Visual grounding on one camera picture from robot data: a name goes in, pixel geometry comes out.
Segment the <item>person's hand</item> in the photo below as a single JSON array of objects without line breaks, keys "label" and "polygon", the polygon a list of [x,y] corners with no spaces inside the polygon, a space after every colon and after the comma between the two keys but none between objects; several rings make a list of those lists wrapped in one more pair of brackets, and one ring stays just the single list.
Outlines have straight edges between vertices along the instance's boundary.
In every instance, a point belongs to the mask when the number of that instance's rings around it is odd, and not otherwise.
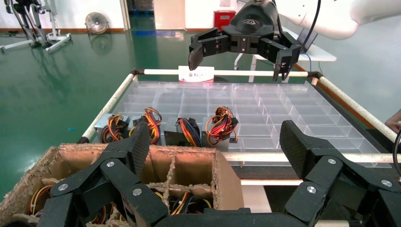
[{"label": "person's hand", "polygon": [[389,129],[394,131],[395,133],[399,133],[401,130],[401,109],[397,111],[392,117],[384,123]]}]

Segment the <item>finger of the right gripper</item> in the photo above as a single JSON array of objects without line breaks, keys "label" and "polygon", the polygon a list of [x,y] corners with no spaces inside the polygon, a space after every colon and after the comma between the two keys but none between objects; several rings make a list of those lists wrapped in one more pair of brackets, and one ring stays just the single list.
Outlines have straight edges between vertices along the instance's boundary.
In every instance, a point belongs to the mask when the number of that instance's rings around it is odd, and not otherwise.
[{"label": "finger of the right gripper", "polygon": [[279,76],[285,80],[292,66],[298,62],[302,45],[288,32],[282,32],[276,39],[261,38],[259,55],[274,63],[273,81]]},{"label": "finger of the right gripper", "polygon": [[189,70],[197,69],[204,57],[228,52],[229,49],[229,36],[216,27],[192,36],[189,45]]}]

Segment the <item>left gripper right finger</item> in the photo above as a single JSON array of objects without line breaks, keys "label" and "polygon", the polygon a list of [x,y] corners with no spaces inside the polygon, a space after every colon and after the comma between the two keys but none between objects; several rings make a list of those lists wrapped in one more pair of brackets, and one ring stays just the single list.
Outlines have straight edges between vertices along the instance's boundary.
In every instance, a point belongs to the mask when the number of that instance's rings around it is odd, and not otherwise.
[{"label": "left gripper right finger", "polygon": [[302,183],[284,212],[313,227],[330,202],[350,210],[363,227],[401,224],[401,186],[391,177],[345,158],[328,140],[283,121],[279,143]]}]

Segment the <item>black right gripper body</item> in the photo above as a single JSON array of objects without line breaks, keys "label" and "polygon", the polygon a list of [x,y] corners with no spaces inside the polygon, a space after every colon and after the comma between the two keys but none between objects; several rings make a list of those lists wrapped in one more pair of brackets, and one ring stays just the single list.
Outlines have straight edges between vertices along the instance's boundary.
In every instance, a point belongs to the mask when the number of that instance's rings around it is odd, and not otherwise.
[{"label": "black right gripper body", "polygon": [[222,29],[222,50],[268,53],[269,41],[279,36],[279,14],[271,0],[251,0]]}]

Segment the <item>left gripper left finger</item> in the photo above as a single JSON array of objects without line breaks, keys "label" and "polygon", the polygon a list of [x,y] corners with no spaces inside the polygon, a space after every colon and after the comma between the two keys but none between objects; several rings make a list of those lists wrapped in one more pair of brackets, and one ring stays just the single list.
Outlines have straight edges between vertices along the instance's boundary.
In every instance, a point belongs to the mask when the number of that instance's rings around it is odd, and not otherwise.
[{"label": "left gripper left finger", "polygon": [[51,189],[38,225],[83,227],[113,203],[130,226],[155,226],[168,208],[140,179],[149,145],[148,125],[139,122],[130,137],[109,143],[93,164]]}]

